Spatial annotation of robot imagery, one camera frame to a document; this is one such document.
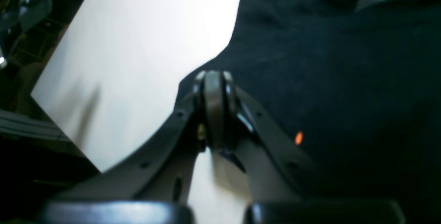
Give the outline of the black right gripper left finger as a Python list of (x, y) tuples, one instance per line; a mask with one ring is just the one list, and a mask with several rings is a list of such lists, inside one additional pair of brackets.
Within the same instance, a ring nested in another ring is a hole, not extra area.
[(186, 205), (197, 155), (200, 124), (214, 103), (223, 108), (224, 75), (203, 71), (189, 94), (150, 139), (107, 172), (50, 200), (40, 224), (193, 224)]

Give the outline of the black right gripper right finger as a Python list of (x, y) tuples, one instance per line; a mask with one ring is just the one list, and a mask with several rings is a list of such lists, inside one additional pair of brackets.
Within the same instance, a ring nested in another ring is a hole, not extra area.
[(246, 224), (404, 224), (399, 204), (363, 198), (302, 151), (256, 100), (223, 73), (223, 150), (249, 177)]

